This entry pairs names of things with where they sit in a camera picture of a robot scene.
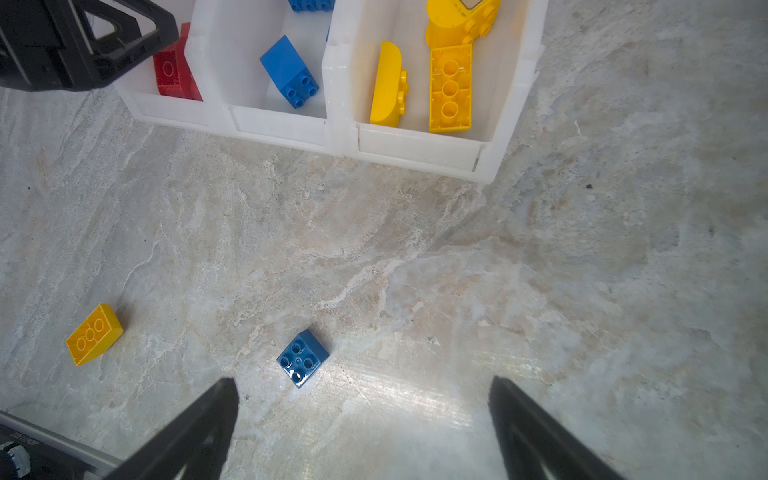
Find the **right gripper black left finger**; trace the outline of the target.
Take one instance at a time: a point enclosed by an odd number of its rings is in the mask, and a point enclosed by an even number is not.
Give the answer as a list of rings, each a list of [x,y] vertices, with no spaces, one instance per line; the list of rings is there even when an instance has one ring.
[[[239,407],[236,382],[221,378],[130,458],[109,479],[218,479]]]

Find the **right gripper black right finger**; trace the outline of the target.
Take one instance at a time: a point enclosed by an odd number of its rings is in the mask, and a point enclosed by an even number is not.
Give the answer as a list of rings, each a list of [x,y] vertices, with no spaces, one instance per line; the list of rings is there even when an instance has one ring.
[[[511,380],[493,378],[488,406],[510,479],[621,477]]]

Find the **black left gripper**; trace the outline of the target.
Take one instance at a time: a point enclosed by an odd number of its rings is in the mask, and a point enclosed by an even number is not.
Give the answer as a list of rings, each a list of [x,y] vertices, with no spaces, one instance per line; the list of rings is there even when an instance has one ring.
[[[152,1],[2,1],[1,86],[103,88],[180,38]]]

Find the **red lego brick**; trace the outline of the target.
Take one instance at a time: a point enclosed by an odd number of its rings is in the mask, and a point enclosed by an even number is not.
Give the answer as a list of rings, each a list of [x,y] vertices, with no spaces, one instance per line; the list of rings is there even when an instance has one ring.
[[[156,85],[162,96],[202,101],[184,54],[190,27],[183,23],[179,40],[153,56]]]

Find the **small blue lego cube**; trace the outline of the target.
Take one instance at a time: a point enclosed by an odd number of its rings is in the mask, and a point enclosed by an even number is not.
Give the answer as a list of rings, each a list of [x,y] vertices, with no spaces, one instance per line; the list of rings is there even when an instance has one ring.
[[[301,388],[328,359],[329,352],[310,329],[298,333],[278,356],[277,363],[296,388]]]

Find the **blue lego brick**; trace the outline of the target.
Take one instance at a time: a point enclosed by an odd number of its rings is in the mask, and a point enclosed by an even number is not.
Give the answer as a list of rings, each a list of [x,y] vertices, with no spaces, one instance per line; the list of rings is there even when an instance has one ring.
[[[260,62],[294,109],[301,108],[319,92],[317,81],[286,35],[260,57]]]
[[[335,0],[288,0],[290,8],[300,12],[332,12]]]

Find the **yellow curved lego brick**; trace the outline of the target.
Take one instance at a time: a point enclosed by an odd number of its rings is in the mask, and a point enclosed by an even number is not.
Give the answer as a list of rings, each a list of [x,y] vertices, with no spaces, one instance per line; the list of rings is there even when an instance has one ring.
[[[403,68],[400,49],[392,42],[381,44],[370,123],[397,128],[406,111],[408,72]]]

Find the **yellow arched lego brick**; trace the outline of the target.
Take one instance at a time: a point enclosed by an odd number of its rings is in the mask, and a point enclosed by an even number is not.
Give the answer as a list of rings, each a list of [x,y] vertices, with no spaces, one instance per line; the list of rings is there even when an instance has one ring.
[[[430,49],[466,45],[488,35],[499,13],[500,0],[483,0],[467,8],[459,0],[428,0],[425,33]]]

